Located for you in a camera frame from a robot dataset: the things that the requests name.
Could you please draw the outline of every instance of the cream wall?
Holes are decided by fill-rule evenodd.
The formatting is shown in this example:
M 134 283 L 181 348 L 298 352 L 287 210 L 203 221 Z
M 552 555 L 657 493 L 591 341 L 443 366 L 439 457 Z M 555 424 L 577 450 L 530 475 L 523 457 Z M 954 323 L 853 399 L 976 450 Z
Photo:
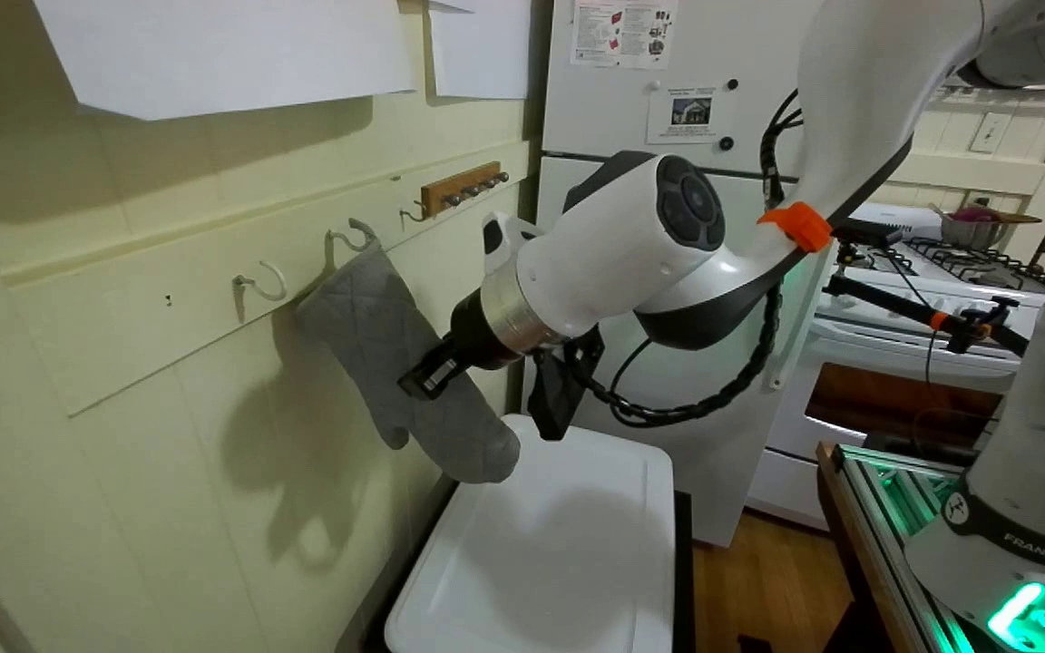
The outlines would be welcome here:
M 403 29 L 428 87 L 421 4 Z M 76 109 L 33 7 L 0 0 L 0 642 L 356 649 L 439 472 L 381 446 L 290 301 L 363 218 L 439 327 L 483 276 L 479 221 L 526 196 L 526 120 L 417 91 L 131 123 Z M 486 160 L 512 181 L 403 218 Z M 272 283 L 258 261 L 287 301 L 236 294 Z

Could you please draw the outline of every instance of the green light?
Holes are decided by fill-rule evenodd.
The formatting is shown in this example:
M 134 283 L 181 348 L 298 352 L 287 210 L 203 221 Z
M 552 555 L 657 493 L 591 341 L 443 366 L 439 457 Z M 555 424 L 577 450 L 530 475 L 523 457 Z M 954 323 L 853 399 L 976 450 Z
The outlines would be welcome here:
M 1023 584 L 994 617 L 991 617 L 991 631 L 1009 642 L 1009 646 L 1020 646 L 1012 638 L 1012 624 L 1038 602 L 1041 595 L 1041 584 Z

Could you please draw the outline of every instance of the refrigerator door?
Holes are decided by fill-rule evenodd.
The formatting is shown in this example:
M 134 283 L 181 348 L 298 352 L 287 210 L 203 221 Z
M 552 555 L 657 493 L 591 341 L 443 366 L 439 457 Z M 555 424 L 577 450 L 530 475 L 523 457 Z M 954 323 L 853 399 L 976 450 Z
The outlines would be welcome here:
M 566 192 L 584 181 L 599 163 L 588 160 L 541 160 L 541 225 L 552 225 L 562 214 Z M 729 218 L 729 243 L 744 243 L 747 229 L 762 214 L 762 185 L 751 178 L 718 178 L 711 185 Z M 584 399 L 577 424 L 610 432 L 635 443 L 653 443 L 668 450 L 675 464 L 675 486 L 693 493 L 693 533 L 708 544 L 729 544 L 737 533 L 740 508 L 747 501 L 747 482 L 758 464 L 758 453 L 769 439 L 773 410 L 780 399 L 776 374 L 784 370 L 784 345 L 795 334 L 795 312 L 809 297 L 809 261 L 795 268 L 784 283 L 780 334 L 769 370 L 726 410 L 686 421 L 671 428 L 624 428 L 610 417 L 610 406 Z M 722 345 L 704 352 L 646 348 L 628 370 L 620 392 L 642 406 L 679 406 L 715 395 L 747 359 L 758 337 L 758 316 L 744 319 Z M 595 370 L 602 385 L 617 374 L 631 348 L 639 348 L 642 330 L 631 316 L 602 323 L 606 356 Z
M 798 83 L 820 0 L 555 0 L 544 152 L 679 152 L 758 171 L 758 138 Z M 780 138 L 795 167 L 798 131 Z

